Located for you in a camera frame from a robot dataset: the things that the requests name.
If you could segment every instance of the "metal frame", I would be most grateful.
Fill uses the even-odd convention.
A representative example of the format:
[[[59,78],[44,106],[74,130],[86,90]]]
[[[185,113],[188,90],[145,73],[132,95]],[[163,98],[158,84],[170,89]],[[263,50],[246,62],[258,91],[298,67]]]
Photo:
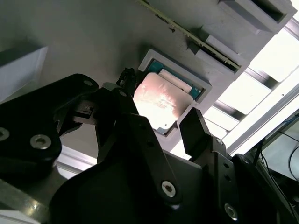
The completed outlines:
[[[289,32],[294,38],[299,41],[299,22],[294,18],[291,19],[284,28],[287,32]],[[291,103],[297,96],[299,95],[299,84],[297,84],[288,94],[286,94],[274,107],[272,107],[266,114],[264,114],[255,124],[252,125],[242,136],[240,136],[230,147],[228,147],[228,153],[236,154],[241,153],[244,154],[248,150],[239,149],[251,136],[253,136],[258,130],[260,130],[263,126],[265,126],[274,116],[279,116],[279,112],[286,107],[289,103]]]

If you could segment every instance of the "gray surface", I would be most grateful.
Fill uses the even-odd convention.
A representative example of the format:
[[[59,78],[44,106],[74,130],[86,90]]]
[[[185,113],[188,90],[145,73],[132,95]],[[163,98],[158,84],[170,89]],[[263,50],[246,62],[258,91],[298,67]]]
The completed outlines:
[[[299,121],[285,131],[285,133],[299,140]],[[285,135],[279,136],[263,150],[263,155],[268,162],[269,168],[294,179],[288,169],[288,159],[296,146],[298,146],[298,142],[295,140]],[[291,169],[294,175],[299,178],[299,150],[292,156]]]
[[[218,0],[151,0],[152,5],[189,30],[205,31],[246,60],[272,37],[254,35],[217,6]],[[41,85],[83,73],[101,85],[115,82],[124,67],[138,68],[148,46],[171,56],[206,78],[213,94],[200,105],[205,112],[232,83],[187,49],[186,36],[133,0],[16,0],[0,3],[0,50],[30,39],[48,46]],[[94,130],[85,126],[62,142],[91,156],[97,154]]]

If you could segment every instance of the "bolt head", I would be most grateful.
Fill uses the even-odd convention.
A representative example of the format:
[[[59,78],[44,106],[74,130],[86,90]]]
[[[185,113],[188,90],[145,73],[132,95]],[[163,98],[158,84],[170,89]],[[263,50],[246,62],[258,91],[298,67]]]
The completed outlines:
[[[30,139],[30,144],[36,149],[47,149],[52,144],[51,139],[44,134],[37,134]]]
[[[220,139],[216,139],[216,141],[220,144],[220,145],[223,145],[223,141],[221,141]]]
[[[176,189],[169,181],[163,181],[162,190],[168,197],[174,197],[176,195]]]

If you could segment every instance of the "white panel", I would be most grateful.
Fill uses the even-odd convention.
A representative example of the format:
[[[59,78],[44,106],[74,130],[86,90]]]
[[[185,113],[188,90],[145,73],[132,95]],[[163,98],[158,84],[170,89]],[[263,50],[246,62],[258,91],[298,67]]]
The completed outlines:
[[[299,41],[282,29],[252,60],[250,68],[283,81],[299,65]]]
[[[213,106],[207,110],[207,112],[204,114],[204,118],[219,125],[220,127],[223,127],[228,131],[232,130],[239,123],[238,120],[232,118],[228,114]]]
[[[291,0],[293,7],[299,11],[299,0]],[[299,12],[294,15],[294,19],[299,21]]]
[[[218,125],[212,123],[211,121],[205,119],[206,125],[210,131],[210,133],[217,138],[223,139],[227,135],[227,131]]]
[[[243,73],[219,97],[219,101],[248,114],[271,92],[266,86]]]

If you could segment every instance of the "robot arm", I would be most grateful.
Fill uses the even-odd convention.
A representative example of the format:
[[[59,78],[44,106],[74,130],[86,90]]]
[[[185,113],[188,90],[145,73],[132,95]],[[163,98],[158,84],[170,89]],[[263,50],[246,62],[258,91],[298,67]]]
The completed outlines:
[[[95,126],[98,164],[66,181],[55,168],[59,137],[83,123]],[[0,105],[0,201],[49,224],[298,223],[248,158],[227,155],[199,110],[180,130],[190,161],[162,150],[126,89],[64,78]]]

